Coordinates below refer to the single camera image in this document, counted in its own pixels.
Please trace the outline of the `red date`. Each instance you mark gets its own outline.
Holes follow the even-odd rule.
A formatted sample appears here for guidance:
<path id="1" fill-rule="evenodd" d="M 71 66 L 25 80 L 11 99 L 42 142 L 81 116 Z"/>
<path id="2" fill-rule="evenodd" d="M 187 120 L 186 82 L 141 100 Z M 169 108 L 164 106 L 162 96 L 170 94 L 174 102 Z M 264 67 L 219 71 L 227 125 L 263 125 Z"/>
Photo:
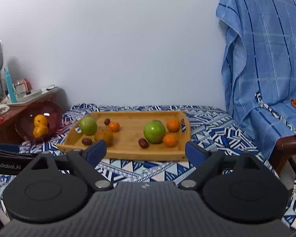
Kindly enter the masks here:
<path id="1" fill-rule="evenodd" d="M 90 146 L 93 143 L 93 141 L 90 138 L 84 138 L 81 140 L 81 143 L 85 146 Z"/>
<path id="2" fill-rule="evenodd" d="M 109 118 L 106 118 L 106 119 L 104 120 L 104 124 L 105 124 L 105 125 L 109 125 L 110 122 L 111 122 L 111 120 L 110 120 Z"/>
<path id="3" fill-rule="evenodd" d="M 142 149 L 146 149 L 149 147 L 149 143 L 147 142 L 147 140 L 145 138 L 139 139 L 138 144 Z"/>

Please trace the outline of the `large brownish orange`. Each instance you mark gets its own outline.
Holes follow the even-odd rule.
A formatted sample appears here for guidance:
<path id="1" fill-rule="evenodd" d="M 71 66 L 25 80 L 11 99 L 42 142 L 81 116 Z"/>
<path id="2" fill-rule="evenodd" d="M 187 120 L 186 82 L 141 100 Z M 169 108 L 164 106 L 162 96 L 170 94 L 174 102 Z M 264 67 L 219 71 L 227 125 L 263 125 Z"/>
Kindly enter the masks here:
<path id="1" fill-rule="evenodd" d="M 104 130 L 97 130 L 94 135 L 94 140 L 104 140 L 107 147 L 110 147 L 113 144 L 114 141 L 114 135 L 110 130 L 104 129 Z"/>

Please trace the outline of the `smaller green apple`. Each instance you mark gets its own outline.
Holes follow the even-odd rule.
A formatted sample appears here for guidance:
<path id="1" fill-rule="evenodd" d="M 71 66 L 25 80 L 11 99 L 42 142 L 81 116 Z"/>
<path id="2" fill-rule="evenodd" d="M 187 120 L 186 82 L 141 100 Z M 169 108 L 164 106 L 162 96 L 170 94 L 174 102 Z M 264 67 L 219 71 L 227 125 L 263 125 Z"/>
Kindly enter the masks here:
<path id="1" fill-rule="evenodd" d="M 97 122 L 92 117 L 84 117 L 80 120 L 80 129 L 85 135 L 94 135 L 97 131 Z"/>

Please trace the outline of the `small mandarin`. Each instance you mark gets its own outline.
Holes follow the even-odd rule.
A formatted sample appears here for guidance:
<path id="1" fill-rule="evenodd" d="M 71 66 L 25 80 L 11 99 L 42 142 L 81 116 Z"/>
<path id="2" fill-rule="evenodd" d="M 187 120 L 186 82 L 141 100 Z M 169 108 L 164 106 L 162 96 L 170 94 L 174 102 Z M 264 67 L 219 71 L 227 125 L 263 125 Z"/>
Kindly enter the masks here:
<path id="1" fill-rule="evenodd" d="M 177 132 L 180 130 L 181 123 L 178 119 L 172 118 L 167 121 L 166 127 L 169 132 Z"/>
<path id="2" fill-rule="evenodd" d="M 167 133 L 162 138 L 163 144 L 168 148 L 173 148 L 177 145 L 177 138 L 174 133 Z"/>
<path id="3" fill-rule="evenodd" d="M 108 129 L 112 132 L 118 132 L 120 130 L 120 124 L 118 122 L 110 122 L 108 125 Z"/>

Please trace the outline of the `large green apple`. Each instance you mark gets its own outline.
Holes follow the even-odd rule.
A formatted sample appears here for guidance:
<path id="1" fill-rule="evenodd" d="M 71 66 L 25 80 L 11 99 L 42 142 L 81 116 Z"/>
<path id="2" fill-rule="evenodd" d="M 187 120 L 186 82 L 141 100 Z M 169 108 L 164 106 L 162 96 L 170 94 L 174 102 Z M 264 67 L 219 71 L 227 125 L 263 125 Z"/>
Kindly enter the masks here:
<path id="1" fill-rule="evenodd" d="M 166 129 L 163 123 L 159 120 L 148 122 L 143 129 L 145 139 L 152 144 L 162 143 L 162 139 L 166 134 Z"/>

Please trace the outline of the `brown wooden cabinet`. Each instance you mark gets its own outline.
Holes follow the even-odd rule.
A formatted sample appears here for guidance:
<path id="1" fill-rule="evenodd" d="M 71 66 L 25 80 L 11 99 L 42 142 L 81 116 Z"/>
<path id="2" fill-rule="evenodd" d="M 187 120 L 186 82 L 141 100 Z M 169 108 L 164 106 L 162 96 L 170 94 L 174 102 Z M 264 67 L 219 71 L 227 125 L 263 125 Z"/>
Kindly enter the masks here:
<path id="1" fill-rule="evenodd" d="M 49 112 L 49 137 L 60 127 L 62 114 L 69 108 L 66 92 L 61 89 L 49 91 L 44 97 L 25 106 L 13 106 L 3 115 L 0 121 L 0 142 L 21 144 L 32 141 L 34 117 Z"/>

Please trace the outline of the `blue patterned tablecloth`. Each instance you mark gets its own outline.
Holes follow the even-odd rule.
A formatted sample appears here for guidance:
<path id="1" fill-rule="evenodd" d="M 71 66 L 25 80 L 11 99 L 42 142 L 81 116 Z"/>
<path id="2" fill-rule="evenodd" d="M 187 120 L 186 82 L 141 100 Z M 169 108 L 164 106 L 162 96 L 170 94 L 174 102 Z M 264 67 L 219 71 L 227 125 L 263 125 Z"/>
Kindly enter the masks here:
<path id="1" fill-rule="evenodd" d="M 0 236 L 296 236 L 290 192 L 218 109 L 86 108 L 60 155 L 0 143 Z"/>

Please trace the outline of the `red glass bowl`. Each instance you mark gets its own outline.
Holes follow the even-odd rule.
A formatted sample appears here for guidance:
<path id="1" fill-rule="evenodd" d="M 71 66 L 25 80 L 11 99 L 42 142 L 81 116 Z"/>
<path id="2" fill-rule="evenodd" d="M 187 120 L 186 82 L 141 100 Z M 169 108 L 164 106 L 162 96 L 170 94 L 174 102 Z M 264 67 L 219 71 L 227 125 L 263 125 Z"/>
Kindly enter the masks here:
<path id="1" fill-rule="evenodd" d="M 51 101 L 30 104 L 15 122 L 17 133 L 32 143 L 49 140 L 56 135 L 62 121 L 61 108 Z"/>

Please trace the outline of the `yellow orange in bowl lower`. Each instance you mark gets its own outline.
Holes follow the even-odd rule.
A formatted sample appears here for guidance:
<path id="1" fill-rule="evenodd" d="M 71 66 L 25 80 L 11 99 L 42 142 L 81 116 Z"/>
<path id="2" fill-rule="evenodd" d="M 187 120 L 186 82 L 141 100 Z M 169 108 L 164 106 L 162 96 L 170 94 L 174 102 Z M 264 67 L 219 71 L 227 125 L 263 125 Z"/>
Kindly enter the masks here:
<path id="1" fill-rule="evenodd" d="M 46 125 L 38 125 L 33 130 L 33 136 L 35 138 L 40 138 L 49 132 L 49 128 Z"/>

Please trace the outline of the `yellow orange in bowl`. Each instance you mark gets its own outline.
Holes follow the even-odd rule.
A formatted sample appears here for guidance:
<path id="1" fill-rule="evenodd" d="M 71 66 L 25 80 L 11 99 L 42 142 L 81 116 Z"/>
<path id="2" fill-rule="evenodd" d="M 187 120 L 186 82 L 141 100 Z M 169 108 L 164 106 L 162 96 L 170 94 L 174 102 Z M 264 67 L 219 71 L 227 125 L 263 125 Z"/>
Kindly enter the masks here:
<path id="1" fill-rule="evenodd" d="M 48 125 L 48 120 L 47 120 L 47 117 L 45 115 L 38 114 L 34 118 L 34 126 L 38 127 L 40 125 L 44 125 L 44 126 Z"/>
<path id="2" fill-rule="evenodd" d="M 38 125 L 33 130 L 33 136 L 35 138 L 40 138 L 49 132 L 49 128 L 46 125 Z"/>

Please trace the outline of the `yellow orange in bowl upper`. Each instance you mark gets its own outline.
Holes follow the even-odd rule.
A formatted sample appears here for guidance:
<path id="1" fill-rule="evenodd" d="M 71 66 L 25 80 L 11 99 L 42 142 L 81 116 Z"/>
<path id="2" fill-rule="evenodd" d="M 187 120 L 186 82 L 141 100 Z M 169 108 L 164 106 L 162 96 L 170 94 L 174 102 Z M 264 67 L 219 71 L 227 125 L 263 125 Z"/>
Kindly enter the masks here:
<path id="1" fill-rule="evenodd" d="M 48 125 L 48 120 L 47 120 L 47 117 L 45 115 L 38 114 L 34 118 L 34 126 L 38 127 L 40 125 L 44 125 L 44 126 Z"/>

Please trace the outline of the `wooden serving tray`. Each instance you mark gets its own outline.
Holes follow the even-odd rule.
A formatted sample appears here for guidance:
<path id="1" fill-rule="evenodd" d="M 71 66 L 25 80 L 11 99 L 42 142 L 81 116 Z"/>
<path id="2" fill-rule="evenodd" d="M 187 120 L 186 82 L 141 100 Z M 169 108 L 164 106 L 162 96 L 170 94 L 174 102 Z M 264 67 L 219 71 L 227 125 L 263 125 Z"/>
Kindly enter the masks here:
<path id="1" fill-rule="evenodd" d="M 125 159 L 134 161 L 186 161 L 185 144 L 191 140 L 191 127 L 184 111 L 107 111 L 93 112 L 89 115 L 98 126 L 98 130 L 104 130 L 105 119 L 120 124 L 120 130 L 114 133 L 113 143 L 107 148 L 107 159 Z M 180 129 L 176 132 L 177 145 L 170 148 L 163 143 L 150 144 L 143 149 L 138 140 L 144 137 L 144 126 L 159 120 L 166 125 L 168 120 L 177 119 Z"/>

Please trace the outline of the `white tray on cabinet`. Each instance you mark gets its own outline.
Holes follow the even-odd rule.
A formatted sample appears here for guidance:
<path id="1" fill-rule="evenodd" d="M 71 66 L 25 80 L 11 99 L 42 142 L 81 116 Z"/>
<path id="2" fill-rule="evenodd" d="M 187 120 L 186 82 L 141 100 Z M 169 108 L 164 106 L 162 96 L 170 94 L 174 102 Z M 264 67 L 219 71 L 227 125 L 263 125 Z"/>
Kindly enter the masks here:
<path id="1" fill-rule="evenodd" d="M 12 103 L 8 97 L 5 97 L 2 100 L 2 104 L 7 104 L 8 106 L 26 106 L 29 104 L 32 104 L 33 102 L 36 102 L 38 100 L 41 100 L 48 95 L 51 95 L 53 93 L 56 93 L 59 90 L 58 86 L 49 86 L 42 89 L 34 89 L 30 91 L 30 94 L 21 94 L 16 99 L 16 103 Z"/>

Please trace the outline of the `wooden chair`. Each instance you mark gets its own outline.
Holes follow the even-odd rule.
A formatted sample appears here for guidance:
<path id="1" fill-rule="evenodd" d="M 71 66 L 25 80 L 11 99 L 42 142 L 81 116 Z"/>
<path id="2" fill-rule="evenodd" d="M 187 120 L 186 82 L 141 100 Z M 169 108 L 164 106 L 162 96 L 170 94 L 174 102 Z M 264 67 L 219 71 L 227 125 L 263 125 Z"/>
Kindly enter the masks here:
<path id="1" fill-rule="evenodd" d="M 296 136 L 279 138 L 268 160 L 281 182 L 291 189 L 296 173 Z"/>

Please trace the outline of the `blue plaid cloth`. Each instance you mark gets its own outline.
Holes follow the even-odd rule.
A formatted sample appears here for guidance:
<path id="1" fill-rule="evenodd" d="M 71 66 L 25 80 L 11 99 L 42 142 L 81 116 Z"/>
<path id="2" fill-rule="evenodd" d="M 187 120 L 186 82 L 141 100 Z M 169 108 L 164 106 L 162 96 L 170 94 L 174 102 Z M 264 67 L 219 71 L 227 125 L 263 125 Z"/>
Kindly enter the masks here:
<path id="1" fill-rule="evenodd" d="M 227 27 L 221 74 L 227 112 L 269 158 L 293 132 L 259 106 L 256 94 L 296 130 L 296 0 L 220 0 Z"/>

